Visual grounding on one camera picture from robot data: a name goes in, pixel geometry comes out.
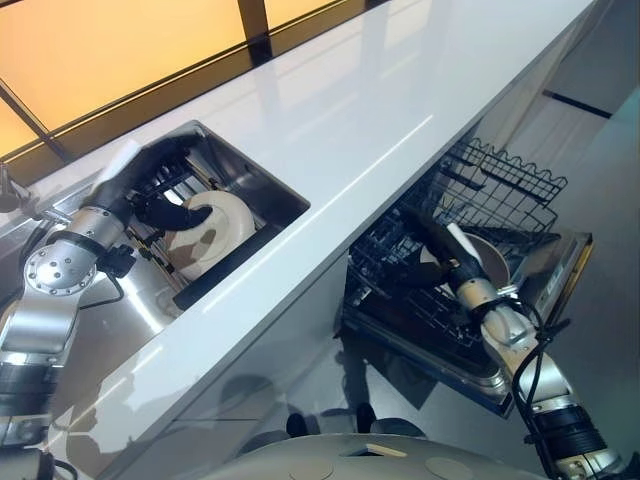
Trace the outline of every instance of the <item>dishwasher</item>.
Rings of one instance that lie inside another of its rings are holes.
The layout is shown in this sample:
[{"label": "dishwasher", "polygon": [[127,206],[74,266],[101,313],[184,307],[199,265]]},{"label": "dishwasher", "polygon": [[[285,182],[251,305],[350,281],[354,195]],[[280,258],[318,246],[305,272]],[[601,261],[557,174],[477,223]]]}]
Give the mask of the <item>dishwasher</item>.
[{"label": "dishwasher", "polygon": [[592,246],[590,234],[556,227],[551,203],[566,185],[478,138],[458,141],[352,244],[342,327],[509,415],[509,384],[451,291],[398,289],[385,280],[393,269],[425,261],[402,221],[403,211],[418,210],[497,249],[509,272],[497,285],[501,295],[526,301],[543,320],[559,316]]}]

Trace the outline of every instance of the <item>orange window glass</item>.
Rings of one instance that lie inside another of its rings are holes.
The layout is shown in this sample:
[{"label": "orange window glass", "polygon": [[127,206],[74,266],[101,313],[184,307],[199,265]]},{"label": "orange window glass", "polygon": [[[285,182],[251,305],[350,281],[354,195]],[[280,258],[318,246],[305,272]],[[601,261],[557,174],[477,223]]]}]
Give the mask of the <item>orange window glass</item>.
[{"label": "orange window glass", "polygon": [[244,40],[237,0],[23,0],[0,77],[53,129]]},{"label": "orange window glass", "polygon": [[311,10],[327,5],[327,0],[265,0],[269,28],[275,28],[283,23],[298,18]]},{"label": "orange window glass", "polygon": [[0,157],[35,139],[33,130],[0,100]]}]

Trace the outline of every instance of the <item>floor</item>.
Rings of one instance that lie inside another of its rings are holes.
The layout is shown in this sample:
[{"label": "floor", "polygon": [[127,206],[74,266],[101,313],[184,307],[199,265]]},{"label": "floor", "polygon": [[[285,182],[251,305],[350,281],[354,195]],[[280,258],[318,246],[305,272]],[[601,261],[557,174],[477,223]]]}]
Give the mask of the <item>floor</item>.
[{"label": "floor", "polygon": [[[593,256],[564,312],[573,326],[550,353],[626,459],[640,446],[639,105],[636,89],[607,121],[540,97],[509,145],[568,177],[554,205],[558,225],[594,234]],[[369,400],[379,418],[407,419],[432,440],[542,473],[517,414],[495,416],[388,353],[374,368],[352,352],[336,341],[256,433],[282,430],[295,411],[312,431],[352,431],[348,407]]]}]

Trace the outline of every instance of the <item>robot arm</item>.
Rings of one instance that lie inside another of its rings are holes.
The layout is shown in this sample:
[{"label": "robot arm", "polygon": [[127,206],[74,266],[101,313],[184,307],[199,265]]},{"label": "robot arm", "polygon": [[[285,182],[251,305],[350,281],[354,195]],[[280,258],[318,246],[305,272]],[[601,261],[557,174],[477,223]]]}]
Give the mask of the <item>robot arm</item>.
[{"label": "robot arm", "polygon": [[71,223],[21,258],[22,292],[0,315],[1,478],[51,478],[50,455],[24,447],[46,437],[49,400],[73,343],[82,295],[98,270],[115,282],[133,266],[128,246],[114,248],[132,215],[151,226],[184,230],[211,213],[210,207],[191,211],[162,199],[140,201],[137,195],[141,179],[183,160],[200,140],[185,135],[142,149],[127,145],[99,177]]},{"label": "robot arm", "polygon": [[478,322],[485,348],[511,381],[518,410],[550,478],[636,478],[609,449],[546,345],[564,325],[531,323],[514,301],[500,297],[478,260],[449,230],[410,212],[407,223],[439,266],[423,268],[428,283],[448,283]]}]

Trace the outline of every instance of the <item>window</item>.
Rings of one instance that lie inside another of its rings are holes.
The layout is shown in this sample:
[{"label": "window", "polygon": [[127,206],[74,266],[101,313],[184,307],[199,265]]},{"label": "window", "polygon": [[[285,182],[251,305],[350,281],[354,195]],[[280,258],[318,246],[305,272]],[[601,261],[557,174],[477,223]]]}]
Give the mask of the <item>window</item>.
[{"label": "window", "polygon": [[327,0],[296,0],[293,2],[291,0],[264,0],[269,29],[279,27],[283,23],[329,3],[331,2],[327,2]]},{"label": "window", "polygon": [[384,1],[0,0],[0,161],[31,184]]},{"label": "window", "polygon": [[236,0],[23,0],[0,78],[53,130],[243,41]]},{"label": "window", "polygon": [[0,157],[36,140],[37,136],[20,117],[0,100]]}]

